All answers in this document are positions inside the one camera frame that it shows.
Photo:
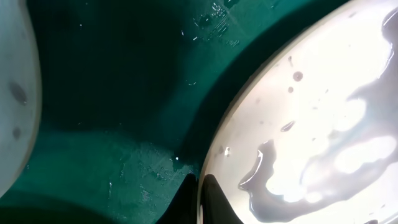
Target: teal water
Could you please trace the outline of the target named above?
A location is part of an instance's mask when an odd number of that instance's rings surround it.
[[[250,75],[344,2],[28,0],[42,124],[1,208],[25,220],[154,223],[185,175],[199,174]]]

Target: dark water stain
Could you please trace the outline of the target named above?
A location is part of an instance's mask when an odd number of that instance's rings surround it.
[[[14,130],[12,130],[12,136],[14,137],[15,140],[18,140],[19,137],[21,136],[21,129],[16,127]]]
[[[291,122],[285,124],[285,126],[283,126],[283,127],[280,129],[280,131],[282,131],[282,132],[289,131],[289,130],[293,127],[293,125],[294,125],[295,123],[296,123],[295,121],[291,121]]]
[[[22,89],[22,87],[16,82],[10,82],[8,87],[14,99],[21,105],[26,105],[27,96],[24,89]]]
[[[227,7],[228,9],[231,9],[232,6],[237,4],[239,0],[224,0],[224,6]]]
[[[293,74],[293,79],[294,79],[294,81],[296,81],[296,82],[301,81],[301,80],[303,79],[303,73],[302,73],[302,72],[295,72],[295,73]]]

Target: dark spot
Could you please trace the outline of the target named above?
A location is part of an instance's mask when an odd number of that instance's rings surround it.
[[[223,148],[223,146],[220,146],[220,148],[218,149],[218,153],[220,153],[220,154],[224,153],[224,148]]]
[[[377,220],[370,220],[370,221],[368,221],[368,222],[365,223],[365,224],[379,224],[379,221],[377,221]]]
[[[14,128],[14,130],[12,131],[12,135],[14,136],[15,140],[18,140],[19,137],[21,136],[21,129]]]
[[[295,72],[295,73],[293,74],[293,79],[294,79],[294,81],[296,81],[296,82],[301,81],[301,80],[303,79],[303,73],[302,73],[302,72]]]
[[[289,130],[293,127],[293,125],[294,125],[295,123],[296,123],[295,121],[291,121],[291,122],[287,123],[285,126],[283,126],[283,127],[280,129],[280,131],[282,131],[282,132],[289,131]]]
[[[354,17],[354,16],[355,16],[355,14],[356,14],[356,12],[353,12],[353,13],[351,13],[351,14],[348,16],[348,18],[352,18],[352,17]]]
[[[25,91],[22,89],[20,85],[15,82],[10,82],[8,87],[16,101],[22,105],[26,105],[27,97]]]
[[[287,58],[287,60],[289,61],[290,66],[293,67],[292,56],[289,56],[289,57]]]
[[[209,15],[204,15],[199,19],[199,27],[208,27],[213,23],[213,19]]]

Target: water droplet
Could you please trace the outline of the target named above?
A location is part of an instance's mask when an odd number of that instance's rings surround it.
[[[296,123],[295,121],[291,121],[291,122],[287,123],[285,126],[283,126],[283,127],[280,129],[280,131],[282,131],[282,132],[289,131],[289,130],[293,127],[293,125],[294,125],[295,123]]]
[[[293,74],[293,79],[294,79],[296,82],[301,81],[301,80],[303,79],[303,73],[302,73],[302,72],[295,72],[295,73]]]

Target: wet surface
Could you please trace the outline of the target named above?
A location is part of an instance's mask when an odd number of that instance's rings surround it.
[[[391,43],[393,52],[396,51],[398,44],[397,12],[397,9],[390,12],[381,24],[382,34]],[[396,100],[398,57],[392,53],[386,64],[386,69],[376,81],[358,88],[347,99],[347,101],[356,99],[366,102],[363,119],[347,131],[334,131],[326,151],[310,158],[306,169],[302,172],[301,184],[306,181],[305,177],[309,170],[316,170],[322,175],[321,180],[306,185],[306,194],[317,194],[318,200],[310,203],[309,200],[301,199],[288,203],[284,201],[283,195],[270,193],[264,186],[273,175],[272,165],[276,159],[276,150],[273,141],[268,141],[259,147],[252,171],[239,183],[240,189],[249,192],[251,211],[259,221],[289,222],[333,203],[348,200],[380,178],[390,164],[398,161],[395,144],[395,148],[388,156],[376,158],[373,162],[364,162],[352,172],[341,172],[335,167],[338,156],[350,147],[386,137],[394,138],[395,141],[398,139],[398,100]]]

